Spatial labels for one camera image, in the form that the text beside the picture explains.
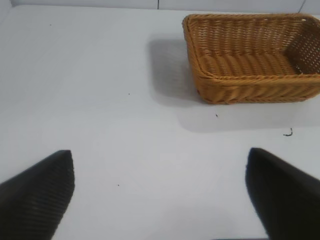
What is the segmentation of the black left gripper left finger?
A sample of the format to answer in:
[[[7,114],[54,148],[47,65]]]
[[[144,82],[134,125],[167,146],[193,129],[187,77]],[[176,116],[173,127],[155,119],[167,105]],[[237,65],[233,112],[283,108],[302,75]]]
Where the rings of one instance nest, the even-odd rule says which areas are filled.
[[[72,152],[58,150],[0,184],[0,238],[50,240],[75,189]]]

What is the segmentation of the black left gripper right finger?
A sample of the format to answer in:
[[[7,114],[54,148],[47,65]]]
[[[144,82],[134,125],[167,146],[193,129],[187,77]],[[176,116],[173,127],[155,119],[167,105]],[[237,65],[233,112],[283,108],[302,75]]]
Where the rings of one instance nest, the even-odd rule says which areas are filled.
[[[245,183],[270,240],[320,238],[320,181],[262,149],[250,149]]]

